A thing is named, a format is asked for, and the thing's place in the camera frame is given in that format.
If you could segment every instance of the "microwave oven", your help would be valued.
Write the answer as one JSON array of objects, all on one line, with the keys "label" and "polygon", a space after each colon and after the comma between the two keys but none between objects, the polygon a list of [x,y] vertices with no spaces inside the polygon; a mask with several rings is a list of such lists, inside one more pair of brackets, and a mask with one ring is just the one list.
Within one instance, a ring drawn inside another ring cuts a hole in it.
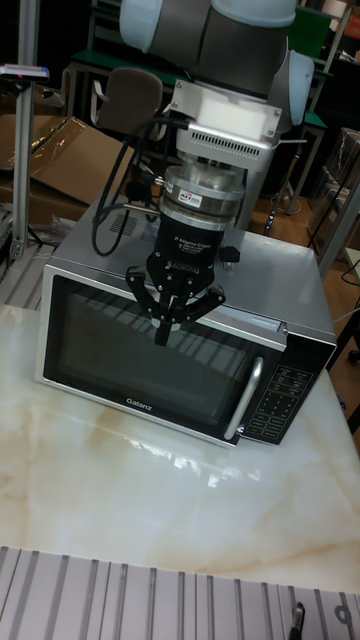
[{"label": "microwave oven", "polygon": [[[162,347],[125,281],[146,263],[158,220],[131,213],[117,251],[101,257],[94,212],[45,266],[36,379],[218,444],[279,444],[336,347],[313,252],[229,230],[240,262],[215,267],[226,302]],[[100,247],[122,216],[101,225]]]}]

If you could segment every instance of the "white marble surface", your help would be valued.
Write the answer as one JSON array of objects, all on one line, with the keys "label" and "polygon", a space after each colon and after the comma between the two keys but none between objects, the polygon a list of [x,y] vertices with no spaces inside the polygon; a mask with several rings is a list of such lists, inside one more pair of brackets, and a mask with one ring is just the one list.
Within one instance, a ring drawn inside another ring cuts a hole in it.
[{"label": "white marble surface", "polygon": [[328,375],[283,444],[226,450],[33,381],[0,306],[0,544],[360,592],[360,465]]}]

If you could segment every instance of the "microwave control panel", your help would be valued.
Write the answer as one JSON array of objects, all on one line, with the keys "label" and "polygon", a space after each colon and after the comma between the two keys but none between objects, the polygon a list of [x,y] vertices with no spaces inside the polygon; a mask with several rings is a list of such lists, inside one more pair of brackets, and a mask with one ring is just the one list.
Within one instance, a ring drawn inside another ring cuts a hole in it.
[{"label": "microwave control panel", "polygon": [[306,371],[278,366],[243,437],[279,444],[312,377]]}]

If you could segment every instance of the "microwave window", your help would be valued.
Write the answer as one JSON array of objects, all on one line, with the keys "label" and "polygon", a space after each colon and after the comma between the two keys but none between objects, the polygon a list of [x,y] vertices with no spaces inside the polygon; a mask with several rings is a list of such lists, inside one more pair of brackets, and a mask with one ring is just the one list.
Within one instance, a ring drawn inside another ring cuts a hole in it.
[{"label": "microwave window", "polygon": [[[130,398],[184,424],[224,423],[239,400],[251,343],[189,323],[159,347],[156,329],[136,302],[66,282],[70,290],[62,304],[57,298],[62,318],[56,320],[52,309],[49,328],[58,345],[57,381],[115,402]],[[49,344],[47,359],[53,368]],[[44,373],[54,379],[46,365]]]}]

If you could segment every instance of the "office chair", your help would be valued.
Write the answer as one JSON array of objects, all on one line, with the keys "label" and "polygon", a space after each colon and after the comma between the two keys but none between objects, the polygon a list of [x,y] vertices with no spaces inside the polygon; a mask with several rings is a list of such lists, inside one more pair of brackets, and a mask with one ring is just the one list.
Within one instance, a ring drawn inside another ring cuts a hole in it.
[{"label": "office chair", "polygon": [[[105,93],[94,80],[91,95],[91,121],[100,129],[131,133],[141,122],[152,118],[161,107],[163,86],[153,73],[136,67],[119,67],[111,72]],[[150,140],[159,140],[164,127],[155,125]]]}]

